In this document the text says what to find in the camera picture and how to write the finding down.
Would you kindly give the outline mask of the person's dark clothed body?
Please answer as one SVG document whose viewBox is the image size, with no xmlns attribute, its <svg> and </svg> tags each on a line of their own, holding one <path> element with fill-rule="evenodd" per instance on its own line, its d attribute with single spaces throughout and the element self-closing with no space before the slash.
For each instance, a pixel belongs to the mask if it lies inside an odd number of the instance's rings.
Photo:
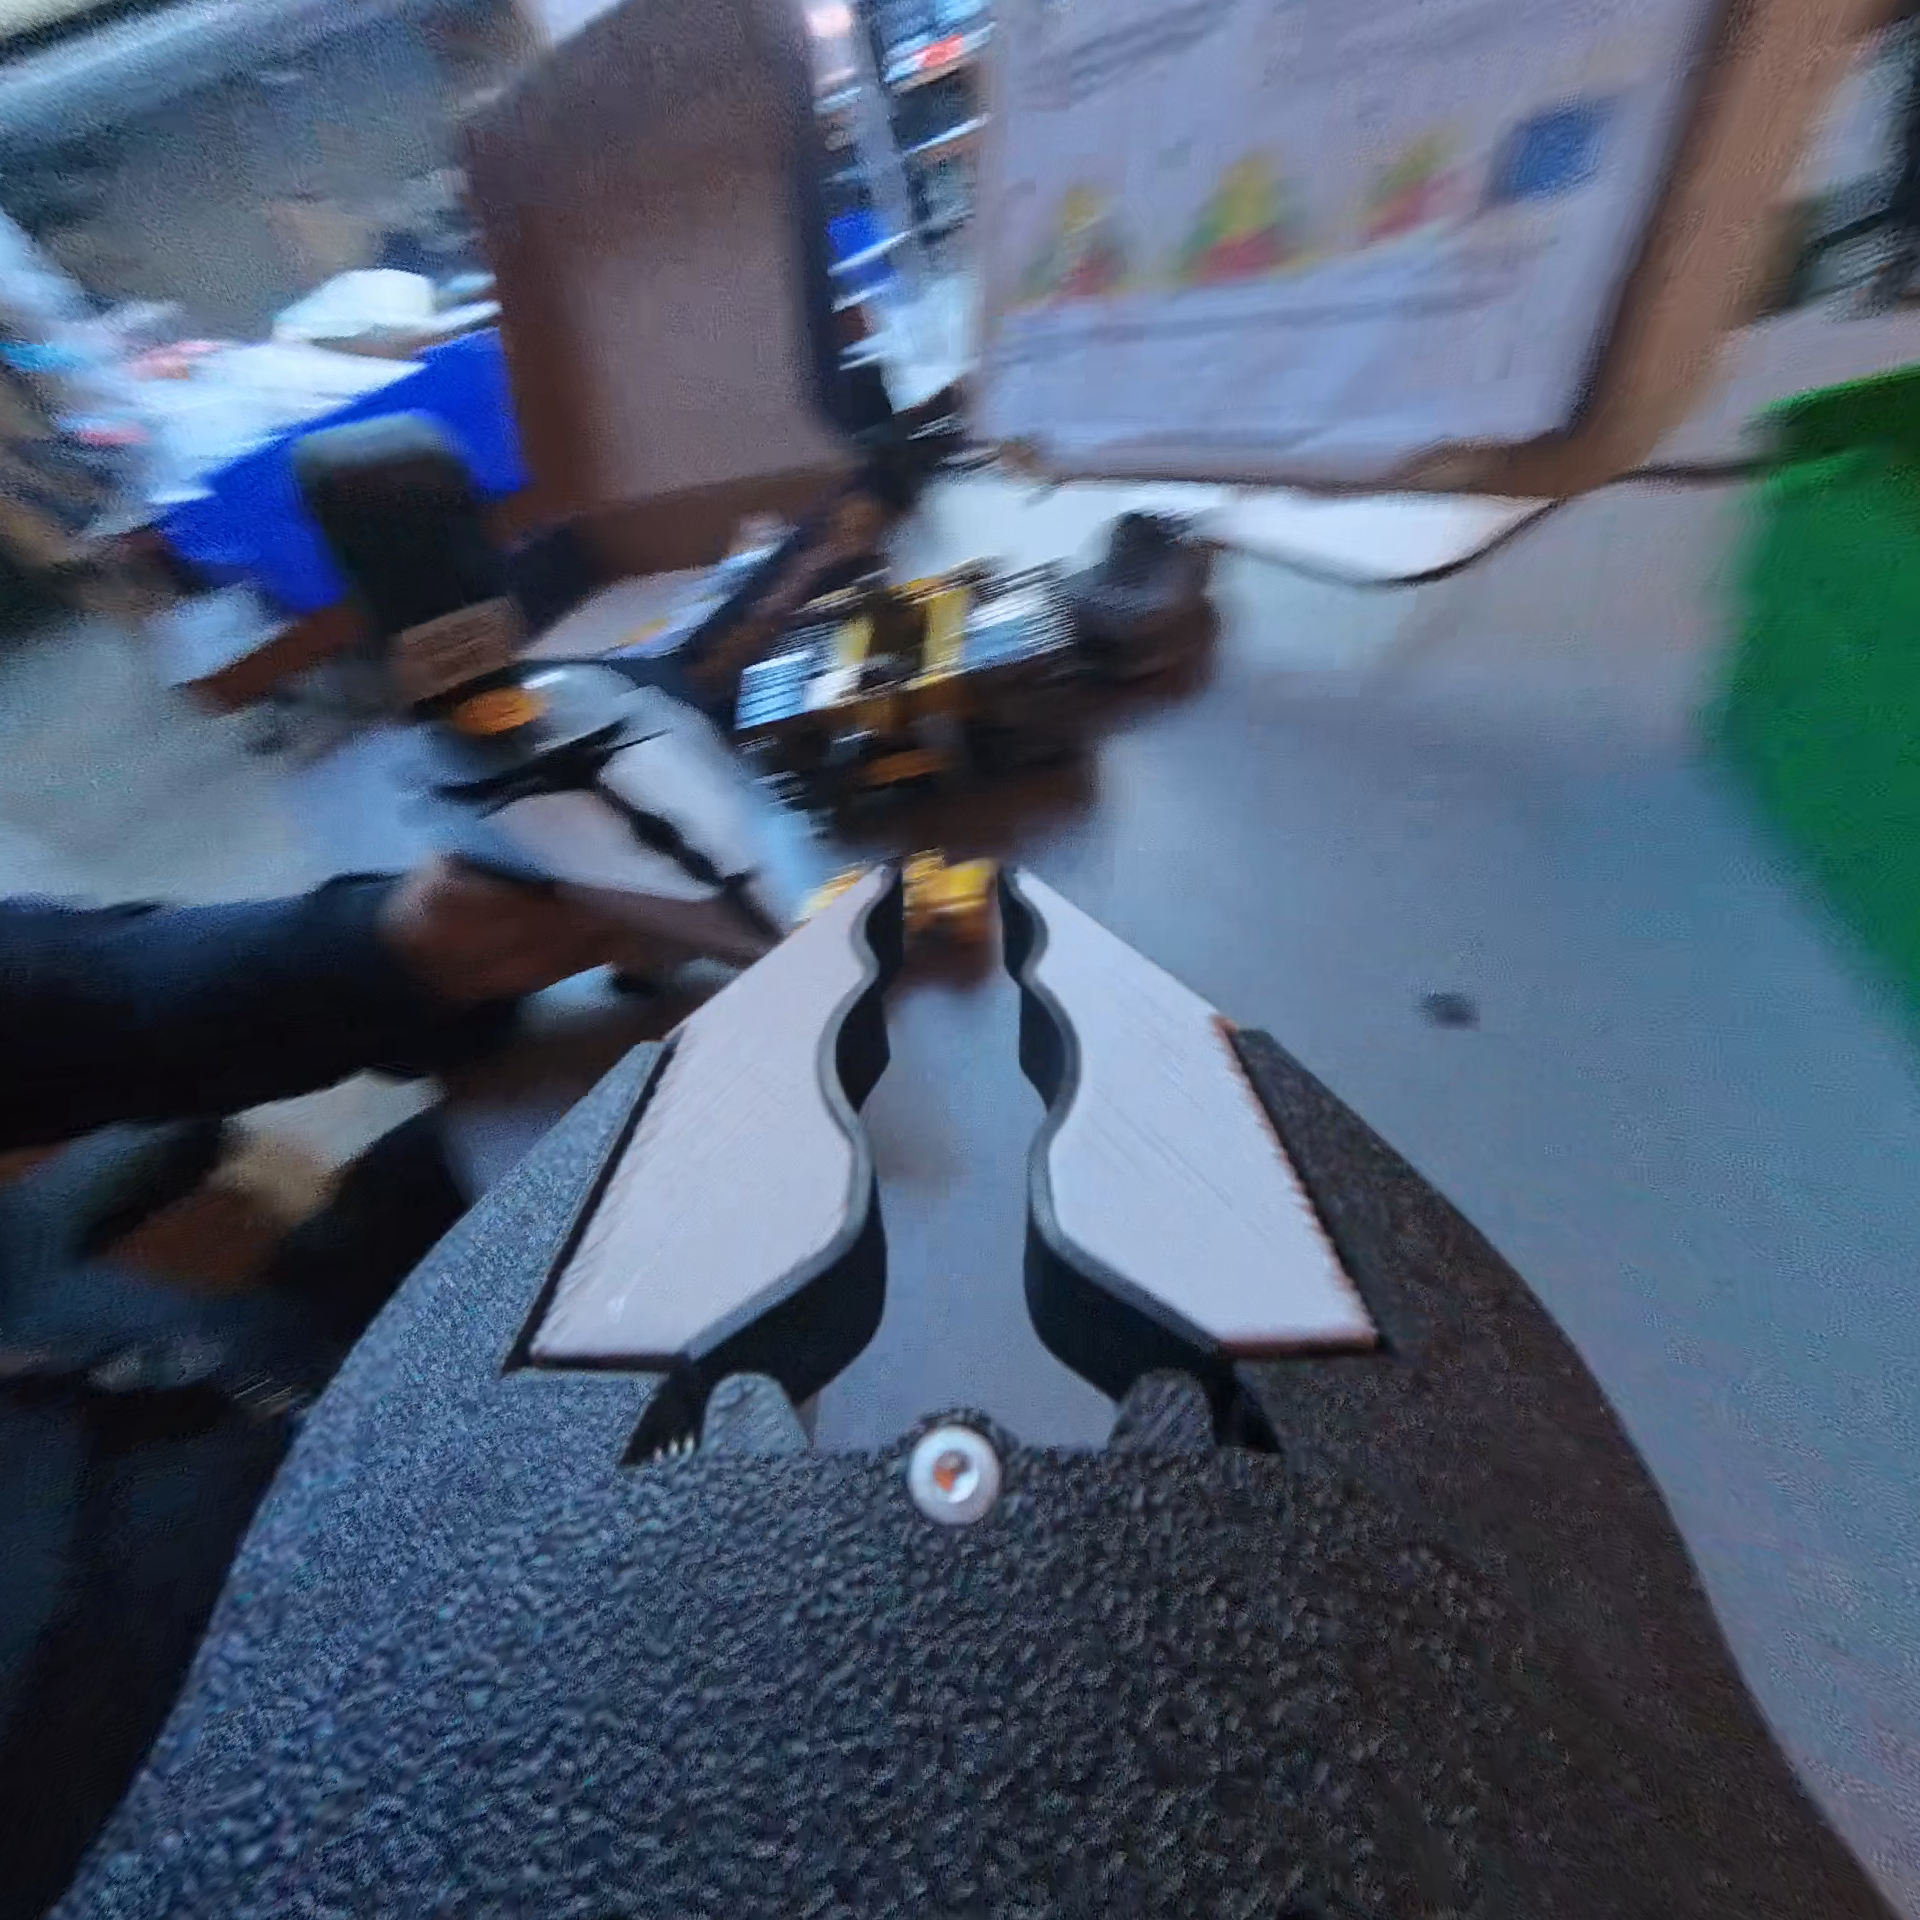
<svg viewBox="0 0 1920 1920">
<path fill-rule="evenodd" d="M 115 1263 L 223 1146 L 220 1120 L 108 1127 L 5 1179 L 5 1917 L 45 1917 L 73 1882 L 299 1421 L 467 1213 L 421 1113 L 232 1293 Z"/>
</svg>

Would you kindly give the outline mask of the green plastic bin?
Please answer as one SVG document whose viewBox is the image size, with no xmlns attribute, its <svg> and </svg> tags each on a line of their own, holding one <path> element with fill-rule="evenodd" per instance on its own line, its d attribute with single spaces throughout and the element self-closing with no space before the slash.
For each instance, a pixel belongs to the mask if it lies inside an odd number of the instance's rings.
<svg viewBox="0 0 1920 1920">
<path fill-rule="evenodd" d="M 1779 402 L 1712 742 L 1809 893 L 1917 991 L 1917 366 Z"/>
</svg>

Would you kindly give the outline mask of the person's left forearm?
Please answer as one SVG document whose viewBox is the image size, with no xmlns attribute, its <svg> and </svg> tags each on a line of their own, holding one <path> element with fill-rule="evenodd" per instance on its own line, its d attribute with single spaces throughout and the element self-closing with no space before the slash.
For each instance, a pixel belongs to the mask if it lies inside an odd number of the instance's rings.
<svg viewBox="0 0 1920 1920">
<path fill-rule="evenodd" d="M 423 1072 L 451 1037 L 387 944 L 391 880 L 252 904 L 3 910 L 3 1149 Z"/>
</svg>

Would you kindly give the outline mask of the brown upright panel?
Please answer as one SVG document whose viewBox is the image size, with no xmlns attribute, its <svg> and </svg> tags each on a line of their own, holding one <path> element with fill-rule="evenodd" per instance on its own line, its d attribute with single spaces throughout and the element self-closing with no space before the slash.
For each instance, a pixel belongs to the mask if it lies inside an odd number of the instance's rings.
<svg viewBox="0 0 1920 1920">
<path fill-rule="evenodd" d="M 798 5 L 556 5 L 462 145 L 541 514 L 847 474 Z"/>
</svg>

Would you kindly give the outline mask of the blue plastic crate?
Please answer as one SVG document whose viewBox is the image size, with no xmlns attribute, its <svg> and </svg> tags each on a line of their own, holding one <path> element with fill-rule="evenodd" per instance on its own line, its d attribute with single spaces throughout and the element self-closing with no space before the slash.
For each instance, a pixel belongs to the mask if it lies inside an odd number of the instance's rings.
<svg viewBox="0 0 1920 1920">
<path fill-rule="evenodd" d="M 201 451 L 182 483 L 156 497 L 157 536 L 191 577 L 252 586 L 283 613 L 325 611 L 345 597 L 297 481 L 303 440 L 424 416 L 460 451 L 481 502 L 525 488 L 508 358 L 493 328 L 409 359 L 315 344 L 223 347 L 182 397 L 212 410 L 196 423 L 175 419 L 185 435 L 201 433 Z"/>
</svg>

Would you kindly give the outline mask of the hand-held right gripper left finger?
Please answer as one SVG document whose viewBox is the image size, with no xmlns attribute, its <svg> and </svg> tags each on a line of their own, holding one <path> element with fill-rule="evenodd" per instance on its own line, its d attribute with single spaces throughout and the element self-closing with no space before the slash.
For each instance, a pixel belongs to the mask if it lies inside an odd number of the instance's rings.
<svg viewBox="0 0 1920 1920">
<path fill-rule="evenodd" d="M 566 1232 L 527 1363 L 844 1370 L 885 1293 L 863 1109 L 889 1066 L 897 870 L 867 870 L 691 1013 Z"/>
</svg>

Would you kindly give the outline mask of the yellow toy brick assembly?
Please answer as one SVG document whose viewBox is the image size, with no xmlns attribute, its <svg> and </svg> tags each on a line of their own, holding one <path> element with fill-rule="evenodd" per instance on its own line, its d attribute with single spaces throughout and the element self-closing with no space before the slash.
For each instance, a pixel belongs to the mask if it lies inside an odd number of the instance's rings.
<svg viewBox="0 0 1920 1920">
<path fill-rule="evenodd" d="M 885 952 L 913 944 L 980 946 L 997 915 L 999 863 L 955 861 L 937 849 L 910 855 L 902 867 L 901 928 L 879 926 Z"/>
</svg>

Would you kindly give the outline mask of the person's left hand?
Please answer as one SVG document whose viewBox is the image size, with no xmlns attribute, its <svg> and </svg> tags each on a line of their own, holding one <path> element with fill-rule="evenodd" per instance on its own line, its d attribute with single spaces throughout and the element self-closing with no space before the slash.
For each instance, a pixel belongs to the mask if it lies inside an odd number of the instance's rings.
<svg viewBox="0 0 1920 1920">
<path fill-rule="evenodd" d="M 444 855 L 395 880 L 374 926 L 416 983 L 460 1007 L 545 992 L 607 968 L 616 944 L 581 907 Z"/>
</svg>

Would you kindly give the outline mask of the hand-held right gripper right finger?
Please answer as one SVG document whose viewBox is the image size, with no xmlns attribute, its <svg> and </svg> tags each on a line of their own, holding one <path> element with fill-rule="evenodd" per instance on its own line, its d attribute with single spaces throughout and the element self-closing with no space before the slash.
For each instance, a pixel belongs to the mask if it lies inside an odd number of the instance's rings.
<svg viewBox="0 0 1920 1920">
<path fill-rule="evenodd" d="M 1288 1360 L 1380 1336 L 1231 1022 L 1084 907 L 1000 874 L 1025 1158 L 1024 1296 L 1056 1360 Z"/>
</svg>

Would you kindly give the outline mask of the grey yellow toy brick vehicle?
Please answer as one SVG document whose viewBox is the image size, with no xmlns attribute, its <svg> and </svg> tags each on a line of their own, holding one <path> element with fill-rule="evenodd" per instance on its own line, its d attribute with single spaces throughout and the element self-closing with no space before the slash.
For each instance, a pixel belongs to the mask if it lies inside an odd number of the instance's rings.
<svg viewBox="0 0 1920 1920">
<path fill-rule="evenodd" d="M 839 824 L 1070 762 L 1123 696 L 1192 672 L 1215 630 L 1214 565 L 1191 518 L 1132 510 L 1081 568 L 879 575 L 815 601 L 740 672 L 732 739 Z"/>
</svg>

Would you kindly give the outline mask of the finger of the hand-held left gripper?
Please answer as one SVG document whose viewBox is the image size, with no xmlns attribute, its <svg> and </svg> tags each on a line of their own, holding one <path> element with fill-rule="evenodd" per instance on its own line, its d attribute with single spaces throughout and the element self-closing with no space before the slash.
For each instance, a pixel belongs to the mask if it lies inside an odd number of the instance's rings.
<svg viewBox="0 0 1920 1920">
<path fill-rule="evenodd" d="M 615 753 L 588 785 L 513 800 L 430 789 L 424 818 L 445 853 L 541 885 L 624 946 L 752 965 L 784 939 L 752 787 L 727 759 Z"/>
<path fill-rule="evenodd" d="M 537 665 L 550 742 L 524 767 L 517 850 L 545 878 L 667 922 L 789 922 L 777 805 L 709 721 L 607 665 Z"/>
</svg>

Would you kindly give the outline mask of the grey desk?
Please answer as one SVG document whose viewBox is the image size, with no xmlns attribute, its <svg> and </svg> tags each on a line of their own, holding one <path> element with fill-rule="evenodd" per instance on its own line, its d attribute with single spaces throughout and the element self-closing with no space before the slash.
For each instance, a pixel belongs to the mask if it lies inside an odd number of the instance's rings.
<svg viewBox="0 0 1920 1920">
<path fill-rule="evenodd" d="M 1041 1350 L 997 957 L 889 997 L 808 1440 L 511 1365 L 669 1025 L 576 992 L 64 1910 L 1916 1917 L 1916 1040 L 1695 742 L 1737 522 L 1233 559 L 1200 680 L 960 807 L 1279 1050 L 1383 1339 L 1248 1367 L 1276 1448 L 1116 1448 Z"/>
</svg>

